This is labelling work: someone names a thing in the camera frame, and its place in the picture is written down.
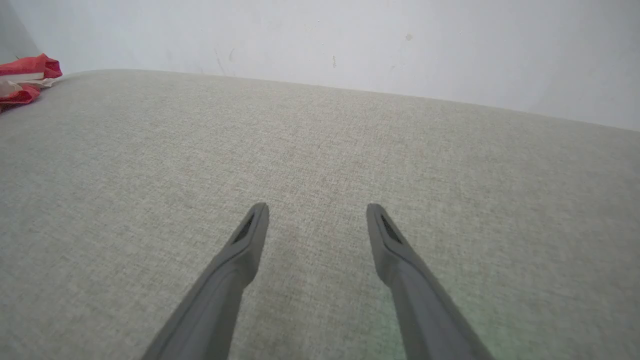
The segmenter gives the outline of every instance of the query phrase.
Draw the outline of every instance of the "red cloth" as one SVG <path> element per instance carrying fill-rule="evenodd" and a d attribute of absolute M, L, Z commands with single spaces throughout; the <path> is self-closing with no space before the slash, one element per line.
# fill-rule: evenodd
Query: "red cloth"
<path fill-rule="evenodd" d="M 0 65 L 0 81 L 4 78 L 4 80 L 20 83 L 20 79 L 13 78 L 21 74 L 34 74 L 33 78 L 29 78 L 30 80 L 51 79 L 62 76 L 62 71 L 60 71 L 60 63 L 45 54 L 22 58 L 12 63 Z M 21 87 L 22 90 L 14 91 L 6 96 L 0 96 L 0 110 L 6 105 L 29 104 L 40 95 L 40 89 L 36 86 L 23 84 Z"/>

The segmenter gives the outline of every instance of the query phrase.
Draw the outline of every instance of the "gray surface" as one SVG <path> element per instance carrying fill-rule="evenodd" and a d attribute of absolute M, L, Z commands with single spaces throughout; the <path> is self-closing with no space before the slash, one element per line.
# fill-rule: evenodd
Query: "gray surface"
<path fill-rule="evenodd" d="M 136 359 L 245 211 L 271 225 L 232 359 L 402 359 L 380 202 L 499 359 L 637 359 L 640 133 L 167 72 L 0 115 L 0 357 Z"/>

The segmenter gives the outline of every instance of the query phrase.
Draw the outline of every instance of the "red and white cloth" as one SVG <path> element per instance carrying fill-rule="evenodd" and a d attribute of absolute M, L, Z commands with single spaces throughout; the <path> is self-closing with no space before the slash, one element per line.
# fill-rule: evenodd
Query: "red and white cloth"
<path fill-rule="evenodd" d="M 29 104 L 40 95 L 40 89 L 51 87 L 60 76 L 60 63 L 45 54 L 0 65 L 0 111 Z"/>

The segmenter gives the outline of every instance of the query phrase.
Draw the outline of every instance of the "wall stain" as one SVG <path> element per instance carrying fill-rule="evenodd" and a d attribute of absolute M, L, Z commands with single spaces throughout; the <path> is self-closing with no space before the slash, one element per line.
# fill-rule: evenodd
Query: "wall stain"
<path fill-rule="evenodd" d="M 216 53 L 216 61 L 218 61 L 218 66 L 220 67 L 220 70 L 222 70 L 222 74 L 224 76 L 227 76 L 227 73 L 225 72 L 225 68 L 222 67 L 222 62 L 220 62 L 220 57 L 218 56 L 218 50 L 216 50 L 216 48 L 213 48 L 213 52 Z"/>

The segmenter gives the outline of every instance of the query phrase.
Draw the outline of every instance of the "textured fabric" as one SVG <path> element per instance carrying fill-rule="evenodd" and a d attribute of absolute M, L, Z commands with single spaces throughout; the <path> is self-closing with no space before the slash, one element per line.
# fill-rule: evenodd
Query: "textured fabric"
<path fill-rule="evenodd" d="M 231 359 L 403 359 L 379 202 L 498 359 L 638 359 L 640 133 L 98 71 L 0 115 L 0 358 L 137 359 L 257 201 Z"/>

